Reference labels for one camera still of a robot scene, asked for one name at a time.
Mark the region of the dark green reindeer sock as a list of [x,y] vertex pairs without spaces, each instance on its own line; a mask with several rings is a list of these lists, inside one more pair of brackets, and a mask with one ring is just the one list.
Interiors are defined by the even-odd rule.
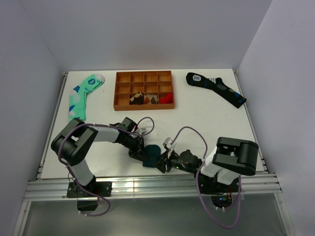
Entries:
[[160,160],[161,149],[158,145],[147,145],[145,152],[149,158],[148,161],[143,162],[142,166],[146,168],[154,168]]

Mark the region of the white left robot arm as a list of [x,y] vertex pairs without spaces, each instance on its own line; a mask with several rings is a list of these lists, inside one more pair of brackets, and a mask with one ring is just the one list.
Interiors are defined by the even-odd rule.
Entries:
[[78,181],[78,191],[84,196],[97,192],[96,177],[92,174],[85,157],[93,142],[118,143],[128,148],[129,157],[145,162],[149,160],[144,147],[144,138],[138,125],[126,117],[121,123],[104,126],[87,126],[74,118],[54,138],[51,149],[59,160],[68,166]]

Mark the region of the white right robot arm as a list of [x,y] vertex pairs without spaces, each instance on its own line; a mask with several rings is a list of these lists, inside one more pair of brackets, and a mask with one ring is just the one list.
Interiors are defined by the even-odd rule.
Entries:
[[193,155],[190,150],[177,154],[175,144],[167,138],[163,146],[166,151],[159,160],[153,162],[153,167],[162,173],[172,168],[213,179],[213,186],[217,191],[225,191],[234,179],[240,175],[254,176],[258,158],[259,145],[255,142],[227,137],[219,137],[213,151],[205,160]]

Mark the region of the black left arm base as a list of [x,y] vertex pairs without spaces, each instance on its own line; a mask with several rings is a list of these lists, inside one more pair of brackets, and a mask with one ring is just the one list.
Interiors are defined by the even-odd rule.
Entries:
[[111,196],[111,190],[112,190],[112,182],[110,181],[104,181],[104,182],[98,182],[98,181],[92,181],[87,186],[83,186],[80,188],[77,183],[71,182],[68,185],[68,190],[66,197],[69,199],[78,199],[77,200],[77,209],[79,211],[83,212],[90,212],[96,210],[99,203],[99,197],[97,200],[80,200],[80,198],[88,198],[88,197],[94,197],[94,195],[91,195],[88,192],[91,192],[95,195],[102,196],[102,197],[110,197]]

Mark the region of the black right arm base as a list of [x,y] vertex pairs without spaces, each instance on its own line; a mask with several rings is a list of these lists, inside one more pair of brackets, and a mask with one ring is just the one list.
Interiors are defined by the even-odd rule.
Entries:
[[198,186],[201,194],[211,195],[212,204],[219,208],[232,205],[232,193],[238,193],[239,180],[236,178],[230,185],[217,182],[216,177],[200,175]]

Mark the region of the dark brown rolled sock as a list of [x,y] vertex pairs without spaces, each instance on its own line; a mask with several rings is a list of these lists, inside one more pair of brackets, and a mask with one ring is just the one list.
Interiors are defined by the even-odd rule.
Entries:
[[144,104],[144,94],[138,92],[134,95],[131,95],[129,99],[130,105],[143,105]]

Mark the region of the argyle patterned rolled sock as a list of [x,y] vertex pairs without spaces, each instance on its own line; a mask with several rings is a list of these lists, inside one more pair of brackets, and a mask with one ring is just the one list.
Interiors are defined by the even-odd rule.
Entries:
[[144,94],[144,104],[158,104],[159,96],[157,94]]

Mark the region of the red rolled sock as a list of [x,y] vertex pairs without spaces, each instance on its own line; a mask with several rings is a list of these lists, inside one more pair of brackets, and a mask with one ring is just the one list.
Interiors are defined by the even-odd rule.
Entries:
[[161,94],[160,93],[159,103],[160,104],[171,104],[171,103],[173,103],[173,94],[172,93],[166,93],[166,94]]

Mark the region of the orange wooden compartment tray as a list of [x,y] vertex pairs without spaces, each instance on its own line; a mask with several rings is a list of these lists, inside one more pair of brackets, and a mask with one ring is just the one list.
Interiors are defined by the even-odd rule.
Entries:
[[[131,95],[172,93],[171,104],[130,105]],[[114,104],[115,111],[166,110],[175,108],[175,95],[171,71],[124,71],[116,73]]]

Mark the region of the mint green patterned sock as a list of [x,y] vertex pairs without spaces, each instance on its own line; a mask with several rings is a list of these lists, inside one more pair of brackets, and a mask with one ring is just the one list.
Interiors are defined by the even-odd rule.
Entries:
[[86,120],[87,95],[102,86],[104,82],[105,78],[101,74],[92,74],[71,90],[68,110],[69,122],[74,118]]

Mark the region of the black and blue sock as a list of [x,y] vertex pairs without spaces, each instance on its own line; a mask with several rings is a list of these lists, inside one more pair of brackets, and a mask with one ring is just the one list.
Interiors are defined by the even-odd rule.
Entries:
[[206,78],[203,75],[189,72],[186,75],[186,82],[193,87],[212,90],[236,108],[240,108],[247,101],[240,93],[228,87],[220,77]]

